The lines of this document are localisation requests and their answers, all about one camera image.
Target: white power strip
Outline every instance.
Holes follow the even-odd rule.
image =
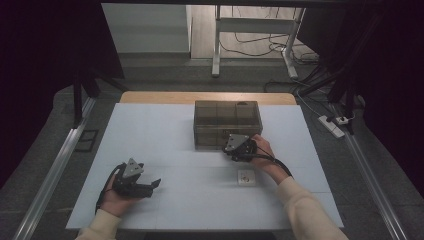
[[[324,125],[328,131],[330,131],[336,138],[341,138],[344,136],[344,132],[340,130],[333,122],[327,122],[327,116],[322,115],[318,120]]]

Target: wooden floor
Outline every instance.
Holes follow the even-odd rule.
[[[279,19],[292,19],[294,8],[278,8],[278,7],[221,7],[221,17],[243,17],[243,18],[279,18]],[[213,57],[213,47],[215,39],[215,6],[192,6],[192,46],[191,58],[192,59],[205,59]],[[237,33],[239,41],[249,41],[258,38],[266,38],[264,40],[241,43],[238,42],[235,33],[221,33],[220,40],[223,47],[229,50],[236,50],[251,55],[259,55],[270,51],[270,48],[276,47],[272,44],[268,37],[269,34],[255,34],[255,33]],[[287,36],[274,37],[278,34],[272,34],[271,40],[273,42],[285,44]],[[313,53],[307,46],[302,45],[298,40],[295,41],[293,52],[297,58],[316,59],[316,54]],[[234,53],[224,50],[221,47],[221,58],[282,58],[280,51],[272,51],[264,56],[247,56],[240,53]]]

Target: small white object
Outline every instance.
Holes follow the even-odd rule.
[[[322,115],[318,120],[324,125],[328,131],[330,131],[336,138],[341,138],[344,136],[344,132],[340,130],[333,122],[327,122],[327,116]]]
[[[349,123],[349,120],[346,117],[338,117],[336,118],[337,124],[345,125]]]
[[[240,186],[255,186],[255,171],[253,170],[238,170],[238,182]]]

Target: person's left hand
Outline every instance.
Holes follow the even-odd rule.
[[[110,179],[106,192],[103,198],[103,203],[100,209],[116,216],[121,217],[129,207],[140,201],[142,198],[122,197],[112,189],[112,183],[115,180],[115,175]]]

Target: hand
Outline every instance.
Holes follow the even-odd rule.
[[[112,189],[112,183],[115,180],[115,175],[110,179],[107,187],[103,203],[100,209],[116,216],[121,217],[129,207],[140,201],[141,198],[122,197]]]
[[[258,146],[258,150],[256,151],[257,154],[262,154],[262,155],[269,154],[272,157],[275,157],[271,149],[271,144],[267,140],[265,140],[265,138],[256,134],[255,136],[252,137],[252,140],[255,140],[256,145]],[[284,179],[289,177],[286,171],[284,171],[280,166],[278,166],[277,164],[273,163],[272,161],[268,159],[253,158],[252,161],[250,162],[255,167],[268,173],[277,184],[280,184]]]

